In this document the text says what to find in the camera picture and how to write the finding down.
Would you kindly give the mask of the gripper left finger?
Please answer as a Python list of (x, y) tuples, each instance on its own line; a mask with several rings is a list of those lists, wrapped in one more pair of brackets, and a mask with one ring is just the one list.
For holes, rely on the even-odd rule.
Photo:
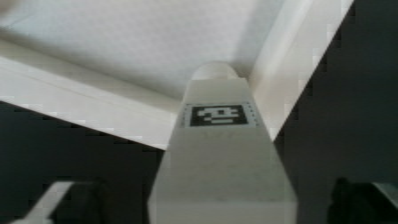
[(57, 181), (11, 224), (107, 224), (103, 183)]

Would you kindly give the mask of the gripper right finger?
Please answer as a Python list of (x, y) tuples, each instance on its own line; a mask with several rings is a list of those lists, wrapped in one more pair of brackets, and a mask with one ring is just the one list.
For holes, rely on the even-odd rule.
[(327, 224), (398, 224), (398, 185), (336, 180)]

